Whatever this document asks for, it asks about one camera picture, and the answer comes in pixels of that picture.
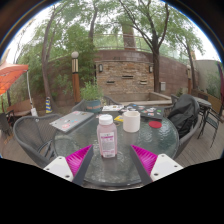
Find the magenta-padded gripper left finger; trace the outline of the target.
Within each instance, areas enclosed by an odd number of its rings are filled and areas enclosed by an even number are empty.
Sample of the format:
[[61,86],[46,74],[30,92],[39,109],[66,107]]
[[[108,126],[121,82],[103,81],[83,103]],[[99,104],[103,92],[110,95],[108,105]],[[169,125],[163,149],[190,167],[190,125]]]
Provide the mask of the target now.
[[81,186],[92,156],[93,146],[89,145],[67,157],[58,156],[44,170]]

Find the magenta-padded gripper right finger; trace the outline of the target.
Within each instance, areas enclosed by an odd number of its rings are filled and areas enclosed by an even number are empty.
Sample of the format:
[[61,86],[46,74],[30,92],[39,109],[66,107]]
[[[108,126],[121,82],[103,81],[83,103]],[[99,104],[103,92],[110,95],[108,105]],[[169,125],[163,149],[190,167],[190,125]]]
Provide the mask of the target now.
[[181,165],[166,154],[156,155],[136,145],[132,145],[130,155],[143,185],[147,185],[182,169]]

